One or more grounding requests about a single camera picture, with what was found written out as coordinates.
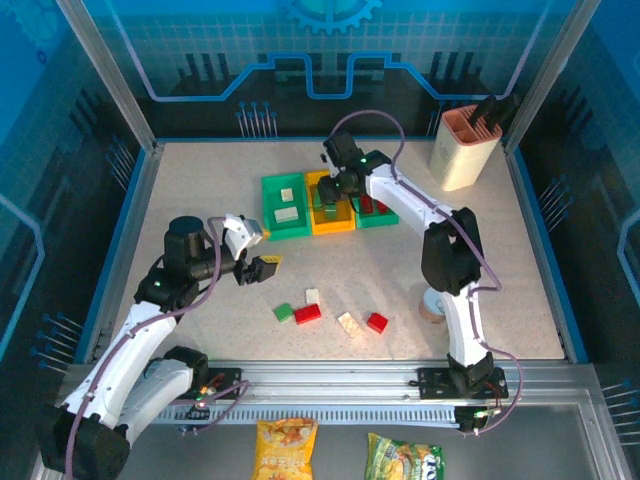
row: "glass panel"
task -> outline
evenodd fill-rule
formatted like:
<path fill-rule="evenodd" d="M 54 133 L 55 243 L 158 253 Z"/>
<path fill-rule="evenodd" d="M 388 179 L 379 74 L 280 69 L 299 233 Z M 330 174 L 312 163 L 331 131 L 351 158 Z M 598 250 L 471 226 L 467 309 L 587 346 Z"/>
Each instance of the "glass panel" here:
<path fill-rule="evenodd" d="M 54 2 L 0 0 L 0 31 L 0 478 L 17 479 L 77 348 L 139 148 Z"/>
<path fill-rule="evenodd" d="M 637 398 L 631 394 L 640 385 L 639 15 L 633 0 L 603 0 L 520 146 L 558 280 L 636 469 Z"/>
<path fill-rule="evenodd" d="M 362 108 L 435 135 L 443 110 L 525 93 L 573 3 L 87 2 L 156 135 L 247 138 L 326 134 Z"/>

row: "white speckled tabletop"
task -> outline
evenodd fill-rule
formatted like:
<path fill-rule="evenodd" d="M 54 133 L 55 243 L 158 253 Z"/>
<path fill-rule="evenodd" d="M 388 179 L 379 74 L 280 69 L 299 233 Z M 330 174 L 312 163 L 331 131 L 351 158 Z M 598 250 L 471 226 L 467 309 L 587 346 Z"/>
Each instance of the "white speckled tabletop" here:
<path fill-rule="evenodd" d="M 483 293 L 480 308 L 488 342 L 520 358 L 562 358 L 549 303 L 533 256 L 516 194 L 500 148 L 494 150 L 473 187 L 444 193 L 428 169 L 432 143 L 408 142 L 398 168 L 419 187 L 449 205 L 471 208 L 478 219 L 486 258 L 504 283 L 501 293 Z M 369 151 L 392 156 L 396 142 L 360 141 Z M 119 327 L 138 282 L 162 253 L 169 222 L 180 215 L 206 219 L 244 214 L 262 224 L 261 177 L 320 170 L 320 141 L 167 144 L 127 286 Z M 407 225 L 263 242 L 249 253 L 283 254 L 273 278 L 238 287 L 222 277 L 209 301 L 186 315 L 175 336 L 188 339 L 210 358 L 431 359 L 448 350 L 445 323 L 418 314 L 427 284 L 420 271 L 422 239 Z M 298 326 L 280 324 L 272 309 L 305 304 L 305 289 L 320 291 L 323 318 Z M 336 319 L 350 312 L 365 334 L 351 340 Z M 382 335 L 364 321 L 371 312 L 389 319 Z"/>

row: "robotic arm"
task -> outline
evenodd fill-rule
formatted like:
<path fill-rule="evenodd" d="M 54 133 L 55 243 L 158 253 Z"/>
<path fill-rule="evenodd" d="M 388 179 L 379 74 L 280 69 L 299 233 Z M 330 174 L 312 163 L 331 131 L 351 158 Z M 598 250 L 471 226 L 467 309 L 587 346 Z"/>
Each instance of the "robotic arm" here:
<path fill-rule="evenodd" d="M 245 285 L 275 274 L 277 262 L 262 257 L 255 257 L 251 264 L 245 261 L 247 249 L 263 238 L 257 222 L 227 215 L 223 225 L 220 276 L 233 273 L 238 285 Z M 206 290 L 200 290 L 200 281 L 213 277 L 216 259 L 214 249 L 205 248 L 207 236 L 199 218 L 179 217 L 170 223 L 164 236 L 164 255 L 140 282 L 134 296 L 136 304 L 107 351 L 60 407 L 44 407 L 38 440 L 47 468 L 65 471 L 71 425 L 85 397 L 91 401 L 82 413 L 75 437 L 74 477 L 111 480 L 124 467 L 133 442 L 162 409 L 181 395 L 198 393 L 207 385 L 207 356 L 186 347 L 170 350 L 158 361 L 153 374 L 136 385 L 151 356 L 182 317 L 167 316 L 141 325 L 188 307 Z M 90 392 L 101 369 L 98 387 Z"/>
<path fill-rule="evenodd" d="M 447 358 L 451 378 L 462 395 L 477 391 L 494 369 L 491 352 L 481 345 L 484 336 L 477 295 L 469 295 L 478 285 L 480 263 L 441 212 L 454 218 L 482 252 L 475 215 L 468 208 L 454 211 L 421 192 L 400 172 L 393 171 L 387 156 L 377 150 L 365 154 L 347 132 L 336 133 L 324 147 L 329 159 L 325 155 L 322 158 L 328 163 L 330 175 L 318 183 L 323 203 L 367 194 L 391 208 L 423 237 L 422 273 L 442 295 L 450 335 Z M 435 207 L 425 204 L 411 190 L 420 192 Z"/>

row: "snack bag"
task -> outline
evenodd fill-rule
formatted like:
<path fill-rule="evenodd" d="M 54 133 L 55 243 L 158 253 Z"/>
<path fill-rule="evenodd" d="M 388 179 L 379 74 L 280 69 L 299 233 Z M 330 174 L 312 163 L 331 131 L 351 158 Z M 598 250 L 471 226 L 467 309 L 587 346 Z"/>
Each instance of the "snack bag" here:
<path fill-rule="evenodd" d="M 311 454 L 318 424 L 307 418 L 258 421 L 251 480 L 312 480 Z"/>
<path fill-rule="evenodd" d="M 440 447 L 399 442 L 369 434 L 365 480 L 443 480 Z"/>

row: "mounting base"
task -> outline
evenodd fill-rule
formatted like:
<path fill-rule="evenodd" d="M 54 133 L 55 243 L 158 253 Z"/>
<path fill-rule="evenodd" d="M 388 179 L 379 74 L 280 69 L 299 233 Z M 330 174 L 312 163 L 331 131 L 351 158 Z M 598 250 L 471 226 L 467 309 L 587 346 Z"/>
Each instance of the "mounting base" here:
<path fill-rule="evenodd" d="M 416 373 L 418 374 L 418 380 L 411 380 L 409 385 L 420 389 L 421 400 L 456 400 L 464 398 L 491 400 L 496 397 L 496 391 L 500 398 L 509 398 L 507 381 L 504 376 L 504 370 L 501 368 L 494 368 L 489 377 L 487 377 L 485 385 L 471 395 L 460 392 L 451 379 L 450 369 L 448 368 L 419 368 Z"/>

